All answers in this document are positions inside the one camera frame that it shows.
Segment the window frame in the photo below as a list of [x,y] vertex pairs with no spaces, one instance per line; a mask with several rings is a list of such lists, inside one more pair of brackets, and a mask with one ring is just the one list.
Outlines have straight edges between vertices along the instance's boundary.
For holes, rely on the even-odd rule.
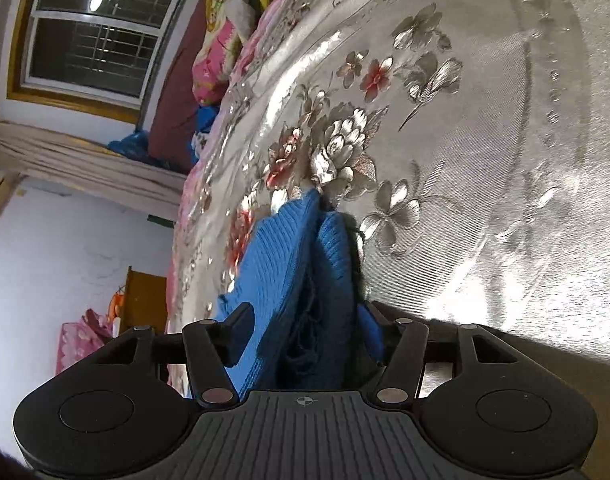
[[[67,108],[136,124],[141,107],[146,102],[148,82],[155,75],[159,50],[171,31],[171,21],[180,0],[170,1],[160,27],[80,12],[39,10],[38,1],[21,0],[18,7],[8,68],[8,99]],[[139,97],[31,76],[36,29],[41,18],[105,25],[156,37]]]

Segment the embroidered flower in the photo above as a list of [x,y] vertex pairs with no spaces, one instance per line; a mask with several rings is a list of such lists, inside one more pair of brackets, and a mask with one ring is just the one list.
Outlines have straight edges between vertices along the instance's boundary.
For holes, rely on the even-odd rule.
[[438,36],[438,48],[444,52],[445,50],[451,50],[451,40],[447,34],[440,33]]
[[[313,98],[309,96],[310,93],[315,94]],[[329,97],[324,90],[317,91],[316,86],[310,90],[305,85],[301,85],[298,97],[303,100],[299,126],[307,125],[312,127],[319,118],[319,115],[323,112],[325,106],[329,106]]]
[[552,179],[549,161],[544,160],[534,170],[522,172],[525,206],[521,218],[496,234],[505,261],[517,257],[533,258],[536,226],[548,214],[564,218],[569,204],[562,198],[561,188]]
[[[407,121],[416,115],[418,109],[434,99],[440,90],[456,93],[460,88],[462,69],[463,63],[454,57],[450,57],[439,68],[438,60],[433,52],[423,54],[411,67],[403,65],[399,68],[395,75],[404,78],[403,85],[407,90],[407,97],[415,104],[413,110],[400,125],[399,131],[407,124]],[[403,72],[407,70],[409,73],[404,75]]]
[[271,213],[267,187],[262,179],[256,180],[233,212],[229,226],[229,239],[225,250],[226,265],[232,279],[236,277],[256,223]]
[[292,13],[291,16],[287,17],[287,27],[288,27],[289,32],[293,31],[294,28],[296,28],[296,25],[298,25],[301,22],[301,20],[303,19],[303,16],[305,16],[305,14],[307,14],[308,12],[309,12],[309,3],[304,3],[300,7],[298,7],[296,10],[294,10],[294,12]]
[[396,27],[391,37],[394,38],[394,48],[422,48],[429,43],[436,31],[440,37],[442,48],[451,48],[449,38],[437,30],[443,14],[436,12],[436,4],[429,4],[418,11],[415,16],[408,16]]
[[381,254],[403,258],[411,254],[415,243],[401,247],[397,229],[411,230],[418,225],[421,205],[434,203],[451,212],[462,214],[464,209],[457,202],[441,195],[431,195],[431,190],[443,171],[444,162],[438,164],[419,192],[420,169],[412,161],[412,180],[399,180],[392,186],[389,180],[381,182],[374,199],[376,212],[368,214],[361,223],[360,231],[365,240],[376,237]]
[[300,128],[284,128],[278,142],[269,147],[269,163],[263,172],[268,189],[288,184],[296,165],[300,139]]
[[365,92],[365,102],[371,103],[378,97],[379,91],[384,92],[389,88],[389,77],[387,74],[393,63],[391,57],[387,57],[382,63],[377,59],[373,59],[363,81],[361,82],[361,90]]
[[239,264],[245,255],[253,227],[253,212],[249,209],[237,209],[236,215],[231,220],[226,251],[227,266],[234,271],[234,275],[236,275]]
[[354,52],[353,50],[347,54],[345,63],[336,71],[338,77],[343,78],[343,87],[349,88],[354,83],[354,77],[360,77],[363,66],[361,61],[369,54],[369,50]]
[[351,200],[374,191],[377,185],[376,167],[364,153],[368,127],[373,127],[370,118],[365,110],[345,103],[331,111],[330,118],[335,117],[339,118],[332,122],[324,117],[313,128],[310,159],[315,185],[334,206],[342,198]]

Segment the dark blue cloth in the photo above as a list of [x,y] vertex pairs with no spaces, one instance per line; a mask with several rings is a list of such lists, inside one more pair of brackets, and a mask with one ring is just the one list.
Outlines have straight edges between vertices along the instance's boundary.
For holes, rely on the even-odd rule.
[[155,158],[150,157],[148,153],[148,137],[147,132],[136,130],[133,134],[128,135],[122,140],[113,140],[108,144],[108,150],[114,153],[137,160],[151,166],[159,166],[162,164]]
[[358,306],[358,322],[363,334],[363,343],[374,362],[385,360],[385,344],[381,337],[381,327],[363,304]]
[[260,222],[217,315],[225,319],[244,301],[254,308],[250,342],[227,368],[241,396],[341,387],[355,326],[351,275],[343,219],[321,211],[315,190]]
[[196,131],[187,144],[190,161],[192,165],[200,160],[200,154],[207,143],[207,134],[210,133],[211,125],[219,114],[221,105],[200,106],[196,112]]

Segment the ribbed rubber surface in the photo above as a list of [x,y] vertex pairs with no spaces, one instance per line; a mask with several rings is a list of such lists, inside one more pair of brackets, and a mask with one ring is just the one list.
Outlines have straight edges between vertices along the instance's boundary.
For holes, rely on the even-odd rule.
[[[403,413],[358,392],[252,392],[202,415],[188,439],[126,480],[483,480],[427,444]],[[567,472],[558,480],[582,480]]]

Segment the window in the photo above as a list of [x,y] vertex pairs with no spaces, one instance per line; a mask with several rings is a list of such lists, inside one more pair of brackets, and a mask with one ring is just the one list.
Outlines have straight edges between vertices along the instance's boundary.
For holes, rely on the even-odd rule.
[[137,117],[177,2],[25,0],[8,97],[74,109],[96,102],[98,114]]

